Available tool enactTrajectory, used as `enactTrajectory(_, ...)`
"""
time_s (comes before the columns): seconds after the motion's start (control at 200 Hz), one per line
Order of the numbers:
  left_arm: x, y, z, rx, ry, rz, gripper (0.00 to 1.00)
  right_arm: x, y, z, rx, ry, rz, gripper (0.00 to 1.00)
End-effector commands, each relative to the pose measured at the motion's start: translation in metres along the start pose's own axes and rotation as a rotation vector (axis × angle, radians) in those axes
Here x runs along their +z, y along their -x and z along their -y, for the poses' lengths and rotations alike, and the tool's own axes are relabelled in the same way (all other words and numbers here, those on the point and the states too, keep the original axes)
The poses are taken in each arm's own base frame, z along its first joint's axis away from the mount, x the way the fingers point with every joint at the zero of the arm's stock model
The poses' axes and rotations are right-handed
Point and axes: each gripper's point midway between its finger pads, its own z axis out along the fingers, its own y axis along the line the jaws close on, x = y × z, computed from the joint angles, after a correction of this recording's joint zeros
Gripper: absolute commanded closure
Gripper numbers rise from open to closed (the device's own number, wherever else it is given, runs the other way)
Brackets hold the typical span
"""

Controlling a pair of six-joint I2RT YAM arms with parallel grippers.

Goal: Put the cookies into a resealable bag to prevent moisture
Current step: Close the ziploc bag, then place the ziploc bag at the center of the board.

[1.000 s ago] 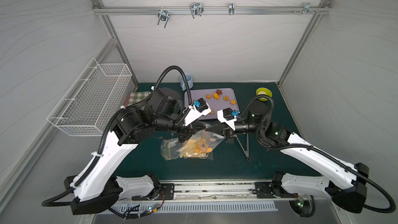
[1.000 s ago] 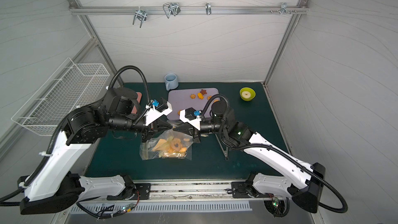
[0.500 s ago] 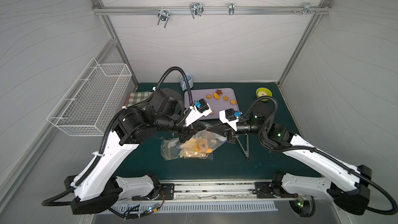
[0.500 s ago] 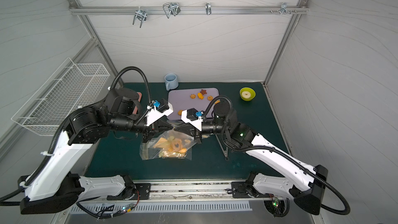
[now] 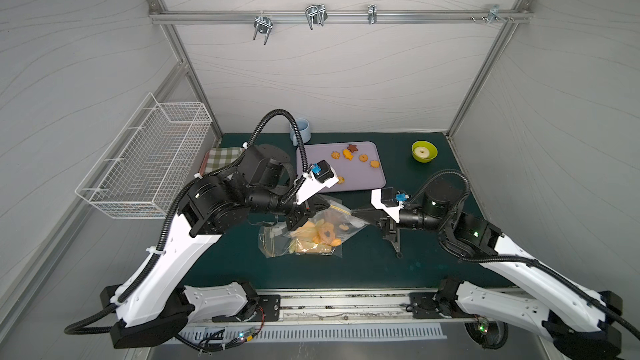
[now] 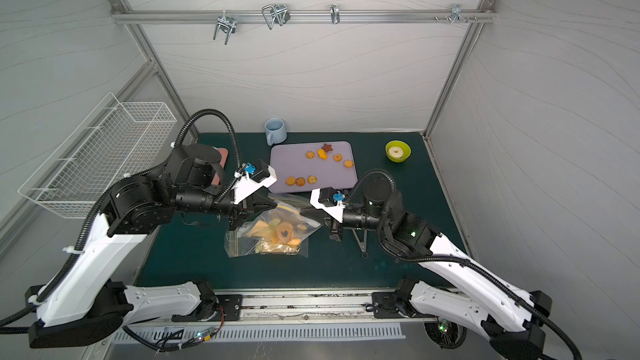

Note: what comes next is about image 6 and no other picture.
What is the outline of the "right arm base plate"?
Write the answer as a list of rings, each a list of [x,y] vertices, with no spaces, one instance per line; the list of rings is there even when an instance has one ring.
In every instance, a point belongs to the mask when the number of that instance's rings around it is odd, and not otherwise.
[[[373,292],[371,300],[365,308],[376,319],[413,318],[417,314],[409,302],[401,300],[393,292]]]

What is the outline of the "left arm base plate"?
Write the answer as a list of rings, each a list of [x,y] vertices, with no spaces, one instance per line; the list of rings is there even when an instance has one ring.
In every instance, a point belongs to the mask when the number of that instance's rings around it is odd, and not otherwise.
[[[215,299],[204,299],[190,314],[173,315],[174,323],[238,321],[243,304],[243,296],[239,294],[218,295]]]

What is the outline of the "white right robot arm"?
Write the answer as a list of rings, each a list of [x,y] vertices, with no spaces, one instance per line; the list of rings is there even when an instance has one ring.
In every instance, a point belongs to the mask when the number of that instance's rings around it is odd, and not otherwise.
[[[307,217],[324,222],[340,235],[345,228],[372,231],[378,245],[398,262],[415,263],[458,289],[452,293],[425,281],[406,278],[393,294],[396,310],[405,318],[431,315],[486,338],[505,359],[545,359],[546,331],[566,345],[573,358],[582,354],[550,318],[553,300],[538,290],[528,292],[508,283],[466,255],[444,233],[403,206],[393,176],[366,172],[343,191],[315,188]]]

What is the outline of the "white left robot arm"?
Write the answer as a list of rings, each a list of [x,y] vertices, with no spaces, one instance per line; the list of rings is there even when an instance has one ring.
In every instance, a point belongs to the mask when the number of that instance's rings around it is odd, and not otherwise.
[[[190,127],[207,115],[201,110],[186,121],[162,163],[100,195],[64,265],[48,283],[26,292],[23,309],[2,319],[2,334],[25,334],[31,348],[73,348],[164,316],[178,322],[222,316],[223,307],[205,282],[139,288],[112,279],[131,251],[176,213],[214,214],[236,228],[250,215],[275,208],[260,194],[276,182],[273,167],[238,160],[227,178],[216,148],[185,143]]]

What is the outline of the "lavender plastic tray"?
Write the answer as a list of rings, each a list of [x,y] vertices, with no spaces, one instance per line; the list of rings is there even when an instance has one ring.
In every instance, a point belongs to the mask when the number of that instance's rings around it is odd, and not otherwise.
[[[270,165],[277,173],[277,181],[270,188],[271,193],[305,193],[315,188],[352,188],[358,181],[358,175],[353,157],[351,145],[346,141],[327,142],[333,147],[333,151],[326,153],[328,158],[322,160],[318,156],[318,150],[325,143],[297,143],[286,144],[272,148]],[[315,158],[307,158],[306,152],[314,152]],[[341,154],[343,160],[335,162],[333,156]],[[343,163],[352,160],[352,168],[345,168]],[[314,184],[308,182],[309,176],[315,176],[318,181]],[[288,177],[304,178],[304,186],[286,185]]]

